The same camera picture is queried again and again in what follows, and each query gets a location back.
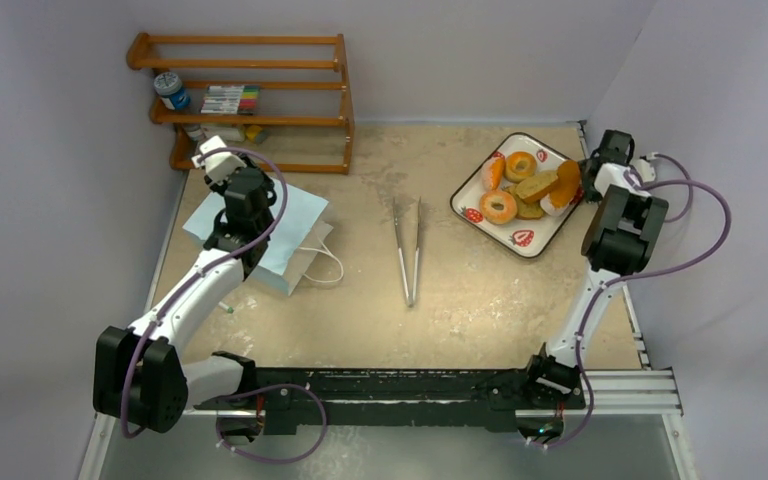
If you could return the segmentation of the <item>green capped white marker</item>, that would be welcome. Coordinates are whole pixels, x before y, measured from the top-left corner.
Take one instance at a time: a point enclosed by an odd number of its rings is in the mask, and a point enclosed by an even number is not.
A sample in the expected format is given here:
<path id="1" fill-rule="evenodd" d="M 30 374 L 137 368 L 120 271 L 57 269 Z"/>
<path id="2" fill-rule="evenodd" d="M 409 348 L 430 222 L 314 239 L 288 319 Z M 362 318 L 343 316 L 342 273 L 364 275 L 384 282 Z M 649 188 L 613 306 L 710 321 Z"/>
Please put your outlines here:
<path id="1" fill-rule="evenodd" d="M 233 313 L 234 313 L 234 311 L 235 311 L 235 309 L 234 309 L 233 307 L 231 307 L 230 305 L 228 305 L 228 304 L 226 304 L 226 303 L 224 303 L 224 302 L 219 302 L 219 303 L 218 303 L 218 307 L 219 307 L 219 308 L 220 308 L 222 311 L 224 311 L 224 312 L 226 312 L 226 313 L 228 313 L 228 314 L 233 314 Z"/>

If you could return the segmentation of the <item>metal tongs with white handle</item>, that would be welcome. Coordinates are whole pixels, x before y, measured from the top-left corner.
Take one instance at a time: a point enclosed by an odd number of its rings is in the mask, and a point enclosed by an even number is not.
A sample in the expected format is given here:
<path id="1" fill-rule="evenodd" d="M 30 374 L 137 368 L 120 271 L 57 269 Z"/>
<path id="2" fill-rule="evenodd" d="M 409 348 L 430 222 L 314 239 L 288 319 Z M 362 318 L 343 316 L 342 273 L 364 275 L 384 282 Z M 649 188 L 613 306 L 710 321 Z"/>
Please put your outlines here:
<path id="1" fill-rule="evenodd" d="M 396 241 L 396 249 L 399 258 L 399 267 L 401 274 L 401 283 L 403 288 L 403 294 L 406 306 L 413 308 L 416 304 L 418 297 L 419 276 L 421 269 L 421 251 L 422 251 L 422 235 L 423 235 L 423 219 L 422 219 L 422 199 L 419 198 L 416 201 L 416 216 L 415 216 L 415 240 L 413 248 L 412 269 L 408 268 L 408 249 L 404 246 L 401 232 L 401 213 L 396 198 L 391 199 L 391 212 L 394 228 L 394 236 Z"/>

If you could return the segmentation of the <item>light blue paper bag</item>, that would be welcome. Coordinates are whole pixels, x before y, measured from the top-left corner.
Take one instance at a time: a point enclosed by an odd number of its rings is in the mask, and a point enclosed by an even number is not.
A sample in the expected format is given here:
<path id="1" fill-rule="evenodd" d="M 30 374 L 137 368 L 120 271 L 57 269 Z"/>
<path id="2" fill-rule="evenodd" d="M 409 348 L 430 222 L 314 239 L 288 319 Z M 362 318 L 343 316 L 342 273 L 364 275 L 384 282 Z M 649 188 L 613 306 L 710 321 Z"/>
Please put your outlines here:
<path id="1" fill-rule="evenodd" d="M 344 267 L 337 264 L 334 279 L 316 279 L 308 274 L 314 259 L 323 255 L 333 261 L 338 258 L 325 245 L 333 227 L 322 220 L 328 201 L 290 185 L 289 202 L 282 219 L 268 242 L 268 249 L 250 278 L 287 296 L 301 279 L 319 284 L 342 280 Z"/>

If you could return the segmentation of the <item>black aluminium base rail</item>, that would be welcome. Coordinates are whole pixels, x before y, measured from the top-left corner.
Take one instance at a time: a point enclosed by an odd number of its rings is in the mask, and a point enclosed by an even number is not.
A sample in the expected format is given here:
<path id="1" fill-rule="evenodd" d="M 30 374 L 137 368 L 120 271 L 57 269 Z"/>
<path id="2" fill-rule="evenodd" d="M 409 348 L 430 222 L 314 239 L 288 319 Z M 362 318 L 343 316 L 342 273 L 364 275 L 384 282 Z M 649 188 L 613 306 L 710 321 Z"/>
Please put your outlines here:
<path id="1" fill-rule="evenodd" d="M 158 433 L 185 413 L 254 420 L 268 435 L 302 425 L 481 427 L 533 433 L 539 421 L 592 415 L 681 412 L 669 370 L 591 370 L 567 397 L 531 383 L 522 369 L 324 369 L 254 367 L 199 393 L 182 375 L 135 381 L 128 420 Z"/>

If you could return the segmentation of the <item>brown fake bread piece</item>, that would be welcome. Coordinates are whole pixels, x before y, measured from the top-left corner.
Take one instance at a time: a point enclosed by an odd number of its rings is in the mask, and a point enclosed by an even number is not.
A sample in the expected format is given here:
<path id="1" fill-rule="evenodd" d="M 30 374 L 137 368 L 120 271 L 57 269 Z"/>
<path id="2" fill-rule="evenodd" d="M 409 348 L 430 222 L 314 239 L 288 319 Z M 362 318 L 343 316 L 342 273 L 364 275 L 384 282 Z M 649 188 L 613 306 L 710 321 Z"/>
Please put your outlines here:
<path id="1" fill-rule="evenodd" d="M 539 220 L 546 215 L 540 205 L 540 200 L 526 202 L 518 196 L 514 196 L 517 205 L 516 218 L 520 220 Z"/>

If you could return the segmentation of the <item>white orange fake bread slice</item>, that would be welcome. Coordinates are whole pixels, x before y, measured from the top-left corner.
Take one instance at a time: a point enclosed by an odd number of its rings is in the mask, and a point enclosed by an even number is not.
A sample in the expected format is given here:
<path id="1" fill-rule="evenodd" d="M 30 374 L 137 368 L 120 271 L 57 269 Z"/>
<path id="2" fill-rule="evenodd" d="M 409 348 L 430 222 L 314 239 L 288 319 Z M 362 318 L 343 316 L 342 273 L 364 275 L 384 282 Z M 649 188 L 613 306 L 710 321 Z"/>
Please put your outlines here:
<path id="1" fill-rule="evenodd" d="M 577 162 L 567 160 L 556 170 L 558 183 L 540 200 L 540 207 L 550 216 L 560 216 L 573 202 L 581 185 L 581 171 Z"/>

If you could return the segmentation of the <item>blue lidded jar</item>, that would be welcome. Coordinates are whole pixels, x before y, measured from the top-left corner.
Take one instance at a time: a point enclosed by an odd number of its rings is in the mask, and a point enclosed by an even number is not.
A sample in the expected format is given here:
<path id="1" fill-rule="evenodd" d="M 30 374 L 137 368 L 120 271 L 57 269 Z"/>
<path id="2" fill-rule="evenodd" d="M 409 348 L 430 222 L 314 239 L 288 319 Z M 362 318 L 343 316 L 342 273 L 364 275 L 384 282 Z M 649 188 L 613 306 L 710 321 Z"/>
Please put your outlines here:
<path id="1" fill-rule="evenodd" d="M 172 111 L 186 110 L 191 97 L 182 79 L 174 72 L 163 72 L 155 76 L 153 87 L 164 106 Z"/>

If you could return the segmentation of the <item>small yellow block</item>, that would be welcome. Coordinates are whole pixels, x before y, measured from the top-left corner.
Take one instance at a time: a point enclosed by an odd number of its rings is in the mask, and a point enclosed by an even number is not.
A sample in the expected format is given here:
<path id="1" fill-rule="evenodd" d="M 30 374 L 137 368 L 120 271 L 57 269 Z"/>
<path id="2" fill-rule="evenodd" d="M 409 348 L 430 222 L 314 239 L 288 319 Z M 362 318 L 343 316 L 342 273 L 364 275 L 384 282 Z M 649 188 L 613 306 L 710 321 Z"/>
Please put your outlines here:
<path id="1" fill-rule="evenodd" d="M 244 134 L 247 141 L 256 145 L 263 143 L 269 136 L 268 132 L 258 125 L 246 126 Z"/>

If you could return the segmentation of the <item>orange wooden shelf rack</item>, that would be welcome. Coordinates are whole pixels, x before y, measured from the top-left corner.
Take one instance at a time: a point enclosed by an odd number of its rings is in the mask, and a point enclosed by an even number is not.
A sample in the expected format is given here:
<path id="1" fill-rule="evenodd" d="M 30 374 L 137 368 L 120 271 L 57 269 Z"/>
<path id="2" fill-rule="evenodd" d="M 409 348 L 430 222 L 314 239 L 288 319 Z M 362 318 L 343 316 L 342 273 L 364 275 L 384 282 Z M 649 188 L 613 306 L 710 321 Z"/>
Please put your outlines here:
<path id="1" fill-rule="evenodd" d="M 243 59 L 243 58 L 172 58 L 163 57 L 159 46 L 292 46 L 329 47 L 329 59 Z M 195 128 L 203 125 L 228 125 L 241 127 L 241 141 L 254 142 L 266 127 L 319 127 L 342 128 L 344 148 L 342 159 L 336 164 L 283 163 L 279 167 L 291 173 L 348 174 L 352 161 L 355 118 L 350 72 L 345 37 L 333 36 L 210 36 L 210 35 L 136 35 L 127 54 L 129 68 L 139 71 L 148 69 L 155 74 L 177 73 L 181 70 L 286 70 L 332 71 L 336 81 L 234 81 L 234 80 L 185 80 L 185 92 L 193 92 L 206 100 L 204 105 L 195 102 L 192 107 L 175 107 L 169 99 L 154 100 L 149 118 L 154 124 L 170 124 L 175 128 L 175 143 L 169 156 L 174 170 L 193 167 L 189 155 L 194 152 L 197 140 Z M 337 113 L 331 116 L 292 116 L 287 114 L 266 115 L 259 111 L 265 93 L 273 91 L 337 92 Z"/>

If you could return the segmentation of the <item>white strawberry print tray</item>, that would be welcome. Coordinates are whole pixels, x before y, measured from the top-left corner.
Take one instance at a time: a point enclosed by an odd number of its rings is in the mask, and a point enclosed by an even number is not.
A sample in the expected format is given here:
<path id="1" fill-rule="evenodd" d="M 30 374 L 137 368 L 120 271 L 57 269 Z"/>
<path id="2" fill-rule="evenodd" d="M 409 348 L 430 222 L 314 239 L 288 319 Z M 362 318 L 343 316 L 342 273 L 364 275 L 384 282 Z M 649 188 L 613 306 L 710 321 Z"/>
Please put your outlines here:
<path id="1" fill-rule="evenodd" d="M 473 173 L 455 190 L 450 197 L 450 207 L 462 220 L 477 228 L 482 234 L 509 249 L 522 258 L 535 258 L 549 245 L 566 223 L 568 217 L 581 202 L 582 192 L 574 198 L 567 210 L 560 216 L 546 214 L 539 220 L 515 218 L 504 225 L 488 222 L 479 211 L 479 200 L 487 192 L 481 185 L 480 169 L 491 156 L 504 156 L 506 168 L 504 178 L 497 190 L 510 193 L 524 179 L 540 171 L 557 170 L 565 161 L 572 160 L 547 143 L 532 135 L 517 132 L 508 135 L 491 154 L 480 163 Z"/>

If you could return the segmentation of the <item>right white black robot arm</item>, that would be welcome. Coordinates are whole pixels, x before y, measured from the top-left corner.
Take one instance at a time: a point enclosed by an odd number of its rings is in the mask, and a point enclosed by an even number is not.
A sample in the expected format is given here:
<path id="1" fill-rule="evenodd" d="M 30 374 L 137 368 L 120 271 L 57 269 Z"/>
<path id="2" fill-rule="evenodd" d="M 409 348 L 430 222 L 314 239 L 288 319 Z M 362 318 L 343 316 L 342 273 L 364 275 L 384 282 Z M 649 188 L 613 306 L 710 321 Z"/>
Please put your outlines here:
<path id="1" fill-rule="evenodd" d="M 630 134 L 607 130 L 580 167 L 583 198 L 598 203 L 582 241 L 586 274 L 563 327 L 526 367 L 521 392 L 533 406 L 581 393 L 586 350 L 609 303 L 654 252 L 669 203 L 644 190 L 631 164 L 634 151 Z"/>

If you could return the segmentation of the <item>box of coloured markers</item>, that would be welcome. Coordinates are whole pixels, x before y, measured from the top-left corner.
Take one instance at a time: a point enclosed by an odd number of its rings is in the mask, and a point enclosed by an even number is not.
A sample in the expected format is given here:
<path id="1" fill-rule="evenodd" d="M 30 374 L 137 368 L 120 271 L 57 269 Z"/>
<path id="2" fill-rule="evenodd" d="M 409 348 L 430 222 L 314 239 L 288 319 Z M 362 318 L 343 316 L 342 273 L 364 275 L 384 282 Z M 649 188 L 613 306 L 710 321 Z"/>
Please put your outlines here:
<path id="1" fill-rule="evenodd" d="M 253 115 L 258 106 L 259 85 L 209 85 L 204 92 L 201 114 Z"/>

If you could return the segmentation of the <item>small white box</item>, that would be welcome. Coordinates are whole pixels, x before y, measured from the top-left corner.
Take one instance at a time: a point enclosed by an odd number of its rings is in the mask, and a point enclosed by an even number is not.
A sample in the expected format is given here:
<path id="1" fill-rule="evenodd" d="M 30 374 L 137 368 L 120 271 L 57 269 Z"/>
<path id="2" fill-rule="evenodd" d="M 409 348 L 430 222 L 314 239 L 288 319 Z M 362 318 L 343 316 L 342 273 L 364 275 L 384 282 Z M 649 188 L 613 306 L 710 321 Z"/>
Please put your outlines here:
<path id="1" fill-rule="evenodd" d="M 202 124 L 201 129 L 208 138 L 219 136 L 226 142 L 244 142 L 246 140 L 244 130 L 235 125 Z"/>

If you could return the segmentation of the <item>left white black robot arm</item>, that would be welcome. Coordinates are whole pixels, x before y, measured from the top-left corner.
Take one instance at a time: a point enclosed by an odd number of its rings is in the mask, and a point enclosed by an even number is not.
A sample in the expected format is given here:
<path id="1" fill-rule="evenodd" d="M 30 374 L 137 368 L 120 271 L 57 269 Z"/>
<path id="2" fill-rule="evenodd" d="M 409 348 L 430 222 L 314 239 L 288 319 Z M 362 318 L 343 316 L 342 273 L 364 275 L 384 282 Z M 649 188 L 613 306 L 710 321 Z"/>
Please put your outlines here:
<path id="1" fill-rule="evenodd" d="M 219 302 L 257 268 L 287 185 L 258 167 L 239 167 L 214 187 L 224 208 L 194 265 L 161 302 L 126 328 L 107 327 L 95 346 L 92 403 L 115 417 L 124 437 L 169 431 L 184 409 L 220 395 L 232 408 L 257 399 L 258 382 L 240 357 L 221 354 L 184 368 L 180 352 Z"/>

